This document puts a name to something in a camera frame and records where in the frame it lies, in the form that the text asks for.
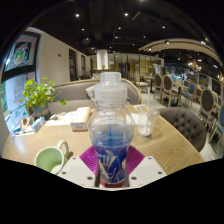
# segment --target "plant pot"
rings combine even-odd
[[[32,107],[32,109],[33,109],[35,118],[44,117],[46,119],[46,117],[48,117],[50,113],[47,101],[45,102],[44,107],[36,106],[36,107]]]

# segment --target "purple placemat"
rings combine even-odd
[[[92,147],[88,148],[81,156],[80,159],[86,164],[87,167],[97,175],[98,172],[98,159],[97,154]]]
[[[144,158],[145,156],[142,155],[136,148],[134,148],[133,146],[129,147],[126,157],[126,169],[128,176]]]

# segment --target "green plant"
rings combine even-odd
[[[41,106],[44,107],[45,102],[53,102],[55,97],[61,92],[59,91],[55,95],[55,84],[53,81],[49,81],[48,83],[42,83],[41,85],[37,85],[37,83],[32,80],[28,80],[25,83],[25,89],[23,91],[23,95],[26,97],[26,109],[29,110],[31,107],[35,106]],[[61,99],[60,101],[61,105],[66,105],[66,100]]]

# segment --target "door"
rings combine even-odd
[[[76,52],[69,49],[69,71],[70,71],[70,81],[78,80],[76,72]]]

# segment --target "potted plant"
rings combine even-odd
[[[25,83],[26,87],[23,91],[23,95],[26,97],[27,111],[31,108],[35,117],[44,116],[46,118],[50,114],[48,102],[53,102],[55,97],[61,92],[59,91],[55,95],[56,90],[54,89],[54,85],[52,80],[48,83],[42,83],[41,85],[37,85],[34,79],[28,80]],[[58,102],[60,102],[61,105],[66,105],[67,103],[65,99],[61,99]]]

